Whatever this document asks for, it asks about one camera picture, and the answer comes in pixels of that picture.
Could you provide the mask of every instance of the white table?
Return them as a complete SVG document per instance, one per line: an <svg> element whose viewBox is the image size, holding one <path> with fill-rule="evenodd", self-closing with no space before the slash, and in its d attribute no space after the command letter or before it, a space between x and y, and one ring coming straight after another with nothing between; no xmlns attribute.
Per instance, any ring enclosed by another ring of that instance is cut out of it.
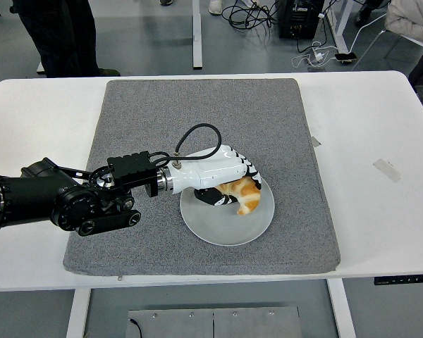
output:
<svg viewBox="0 0 423 338"><path fill-rule="evenodd" d="M46 221L0 230L0 291L76 289L70 326L75 331L84 325L91 288L327 279L341 337L353 337L341 278L423 274L423 107L406 77L353 72L121 79L277 77L298 81L310 133L321 143L315 152L341 251L336 271L121 280L74 275L63 269L68 233ZM20 168L45 156L64 167L85 169L106 83L112 79L1 82L0 175L18 177ZM400 174L399 181L373 166L379 159L392 165L387 168Z"/></svg>

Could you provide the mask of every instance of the white plate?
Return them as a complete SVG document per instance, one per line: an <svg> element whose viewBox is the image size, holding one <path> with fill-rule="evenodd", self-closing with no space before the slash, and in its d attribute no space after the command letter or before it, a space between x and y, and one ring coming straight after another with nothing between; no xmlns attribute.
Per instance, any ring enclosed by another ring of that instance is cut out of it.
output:
<svg viewBox="0 0 423 338"><path fill-rule="evenodd" d="M274 215L274 197L262 179L262 195L256 209L248 215L238 215L238 202L211 206L196 199L193 188L182 191L180 211L190 230L206 242L222 246L246 244L258 238L268 228Z"/></svg>

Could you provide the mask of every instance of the charger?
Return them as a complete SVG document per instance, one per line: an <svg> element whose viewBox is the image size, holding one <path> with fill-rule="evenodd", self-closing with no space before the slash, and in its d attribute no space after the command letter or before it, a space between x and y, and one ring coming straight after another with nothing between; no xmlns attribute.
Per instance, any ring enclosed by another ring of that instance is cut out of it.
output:
<svg viewBox="0 0 423 338"><path fill-rule="evenodd" d="M321 62L324 58L323 53L317 53L316 51L313 51L315 54L315 60L317 60L317 62Z"/></svg>

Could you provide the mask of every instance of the table leg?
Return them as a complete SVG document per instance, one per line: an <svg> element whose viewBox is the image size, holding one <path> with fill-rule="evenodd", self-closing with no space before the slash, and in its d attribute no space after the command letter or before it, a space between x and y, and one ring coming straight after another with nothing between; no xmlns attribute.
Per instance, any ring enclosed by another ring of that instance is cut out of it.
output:
<svg viewBox="0 0 423 338"><path fill-rule="evenodd" d="M338 336L340 338L355 338L353 319L346 298L345 287L341 278L327 280L331 297L333 315L336 319Z"/></svg>
<svg viewBox="0 0 423 338"><path fill-rule="evenodd" d="M332 11L329 11L328 15L331 17L329 22L331 23L331 31L333 39L336 42L336 47L338 48L339 53L348 53L348 48L346 46L345 39L343 38L343 31L350 17L351 10L353 9L354 1L343 0L341 11L338 14L338 17L333 14Z"/></svg>
<svg viewBox="0 0 423 338"><path fill-rule="evenodd" d="M192 0L192 67L202 69L202 33L199 0Z"/></svg>
<svg viewBox="0 0 423 338"><path fill-rule="evenodd" d="M75 290L66 338L82 338L84 336L90 295L91 289Z"/></svg>

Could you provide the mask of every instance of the white robotic hand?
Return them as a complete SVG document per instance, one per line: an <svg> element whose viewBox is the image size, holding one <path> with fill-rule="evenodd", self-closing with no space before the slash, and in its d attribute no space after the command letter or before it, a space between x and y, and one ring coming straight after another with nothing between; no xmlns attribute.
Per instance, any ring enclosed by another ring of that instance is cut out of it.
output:
<svg viewBox="0 0 423 338"><path fill-rule="evenodd" d="M198 151L190 156L203 156L212 152L213 148ZM182 160L181 168L176 169L173 162L167 165L169 173L168 186L172 194L177 194L188 187L207 189L217 185L239 180L250 176L261 187L261 177L246 157L237 153L230 146L221 145L211 157L203 160Z"/></svg>

